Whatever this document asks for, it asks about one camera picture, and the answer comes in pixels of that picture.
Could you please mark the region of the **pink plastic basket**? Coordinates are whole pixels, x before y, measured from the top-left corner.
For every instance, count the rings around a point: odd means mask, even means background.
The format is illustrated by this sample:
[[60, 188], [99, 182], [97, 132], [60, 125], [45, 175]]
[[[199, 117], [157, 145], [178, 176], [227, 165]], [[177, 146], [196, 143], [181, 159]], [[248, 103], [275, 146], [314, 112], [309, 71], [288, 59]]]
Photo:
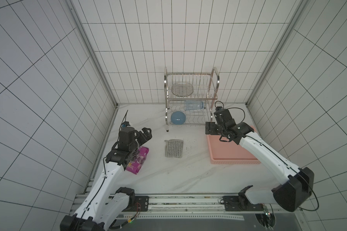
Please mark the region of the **pink plastic basket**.
[[261, 162], [246, 149], [234, 142], [221, 142], [220, 135], [207, 135], [212, 164], [260, 164]]

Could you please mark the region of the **steel two-tier dish rack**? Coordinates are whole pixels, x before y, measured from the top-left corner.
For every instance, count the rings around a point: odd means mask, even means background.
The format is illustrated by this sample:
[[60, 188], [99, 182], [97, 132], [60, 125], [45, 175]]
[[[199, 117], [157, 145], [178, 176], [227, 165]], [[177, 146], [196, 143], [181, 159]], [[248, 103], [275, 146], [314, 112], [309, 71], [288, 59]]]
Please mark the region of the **steel two-tier dish rack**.
[[[177, 97], [172, 94], [172, 85], [178, 82], [187, 82], [194, 86], [194, 93], [189, 97]], [[220, 75], [218, 69], [213, 67], [211, 72], [169, 72], [164, 69], [164, 98], [165, 98], [165, 127], [169, 131], [171, 126], [202, 126], [213, 121], [215, 102], [218, 99]], [[204, 109], [185, 111], [186, 100], [203, 101]], [[186, 115], [183, 125], [174, 125], [171, 115], [181, 111]]]

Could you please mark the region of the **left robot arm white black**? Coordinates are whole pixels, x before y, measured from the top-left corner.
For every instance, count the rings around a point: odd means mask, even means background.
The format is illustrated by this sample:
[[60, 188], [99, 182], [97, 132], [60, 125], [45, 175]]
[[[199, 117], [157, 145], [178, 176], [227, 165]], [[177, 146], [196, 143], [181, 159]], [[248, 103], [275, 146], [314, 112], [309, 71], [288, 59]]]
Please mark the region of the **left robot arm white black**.
[[137, 131], [131, 126], [120, 128], [118, 140], [103, 161], [103, 170], [93, 183], [84, 202], [73, 215], [60, 223], [62, 231], [107, 231], [120, 213], [135, 206], [135, 192], [120, 187], [110, 197], [117, 178], [126, 170], [133, 154], [152, 138], [151, 129]]

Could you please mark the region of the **grey striped square dishcloth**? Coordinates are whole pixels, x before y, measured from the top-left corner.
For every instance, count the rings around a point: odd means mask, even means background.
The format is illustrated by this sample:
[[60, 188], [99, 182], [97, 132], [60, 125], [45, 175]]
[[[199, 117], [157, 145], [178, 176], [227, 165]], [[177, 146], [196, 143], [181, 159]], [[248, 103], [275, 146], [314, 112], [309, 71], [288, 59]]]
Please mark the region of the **grey striped square dishcloth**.
[[181, 158], [183, 155], [184, 141], [179, 139], [165, 140], [165, 157]]

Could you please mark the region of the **clear glass plate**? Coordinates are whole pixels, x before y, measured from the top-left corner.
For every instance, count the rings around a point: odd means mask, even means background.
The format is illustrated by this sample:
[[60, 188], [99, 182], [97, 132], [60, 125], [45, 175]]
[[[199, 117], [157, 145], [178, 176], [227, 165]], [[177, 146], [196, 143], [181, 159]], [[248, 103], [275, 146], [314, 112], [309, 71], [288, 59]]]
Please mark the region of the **clear glass plate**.
[[194, 93], [194, 86], [187, 82], [178, 82], [172, 85], [172, 94], [177, 97], [189, 97]]

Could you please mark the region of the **magenta snack bag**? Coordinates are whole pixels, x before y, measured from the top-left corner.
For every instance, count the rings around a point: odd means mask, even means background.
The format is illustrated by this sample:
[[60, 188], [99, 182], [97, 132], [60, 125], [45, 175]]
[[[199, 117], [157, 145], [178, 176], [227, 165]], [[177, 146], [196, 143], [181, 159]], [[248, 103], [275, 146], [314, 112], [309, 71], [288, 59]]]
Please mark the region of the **magenta snack bag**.
[[139, 149], [133, 154], [132, 160], [128, 163], [126, 171], [129, 171], [137, 175], [140, 169], [142, 168], [148, 153], [148, 148], [143, 146], [139, 147]]

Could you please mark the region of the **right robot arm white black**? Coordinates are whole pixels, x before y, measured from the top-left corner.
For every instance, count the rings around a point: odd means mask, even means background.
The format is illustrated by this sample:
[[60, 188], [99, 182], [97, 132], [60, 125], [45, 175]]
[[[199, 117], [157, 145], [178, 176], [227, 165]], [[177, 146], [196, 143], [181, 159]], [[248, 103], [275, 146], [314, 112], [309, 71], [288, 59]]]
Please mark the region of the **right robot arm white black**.
[[218, 135], [221, 142], [234, 142], [255, 156], [275, 177], [278, 184], [265, 189], [249, 185], [238, 195], [251, 204], [278, 204], [288, 212], [296, 211], [314, 195], [314, 172], [300, 168], [268, 145], [245, 122], [236, 123], [228, 109], [217, 107], [215, 122], [205, 124], [207, 135]]

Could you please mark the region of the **aluminium mounting rail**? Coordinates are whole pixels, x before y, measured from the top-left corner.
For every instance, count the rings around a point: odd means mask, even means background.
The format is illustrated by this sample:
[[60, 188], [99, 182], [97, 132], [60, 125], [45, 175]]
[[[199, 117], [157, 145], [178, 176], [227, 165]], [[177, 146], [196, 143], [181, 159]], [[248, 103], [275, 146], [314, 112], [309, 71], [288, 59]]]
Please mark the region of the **aluminium mounting rail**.
[[111, 194], [101, 208], [122, 205], [122, 214], [210, 214], [210, 213], [262, 213], [263, 211], [287, 213], [278, 204], [246, 202], [237, 194]]

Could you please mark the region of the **clear plastic bottle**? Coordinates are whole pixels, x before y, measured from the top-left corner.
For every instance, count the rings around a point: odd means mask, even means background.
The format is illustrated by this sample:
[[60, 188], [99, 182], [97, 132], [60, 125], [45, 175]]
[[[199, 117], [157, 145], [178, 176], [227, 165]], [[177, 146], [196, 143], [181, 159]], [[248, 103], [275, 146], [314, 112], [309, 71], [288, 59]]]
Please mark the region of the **clear plastic bottle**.
[[204, 102], [203, 101], [186, 100], [184, 103], [184, 110], [185, 111], [202, 110], [202, 109], [204, 109]]

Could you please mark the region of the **blue bowl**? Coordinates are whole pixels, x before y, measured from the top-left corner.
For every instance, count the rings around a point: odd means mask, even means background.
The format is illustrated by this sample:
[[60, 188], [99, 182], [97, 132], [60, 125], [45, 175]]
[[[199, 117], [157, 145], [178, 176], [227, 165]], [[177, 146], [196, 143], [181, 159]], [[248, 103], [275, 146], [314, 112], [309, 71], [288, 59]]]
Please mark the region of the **blue bowl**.
[[175, 111], [171, 115], [171, 122], [174, 125], [183, 125], [186, 122], [186, 115], [181, 111]]

